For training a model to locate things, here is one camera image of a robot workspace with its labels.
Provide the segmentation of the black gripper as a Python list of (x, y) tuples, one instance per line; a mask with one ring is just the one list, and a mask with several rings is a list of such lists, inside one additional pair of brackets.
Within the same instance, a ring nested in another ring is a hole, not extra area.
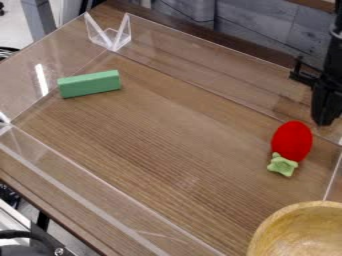
[(290, 72), (290, 78), (313, 89), (312, 117), (318, 126), (330, 126), (342, 115), (342, 0), (334, 0), (336, 20), (330, 27), (332, 40), (324, 62), (324, 69), (318, 76), (301, 71), (304, 66), (317, 68), (296, 59), (296, 66)]

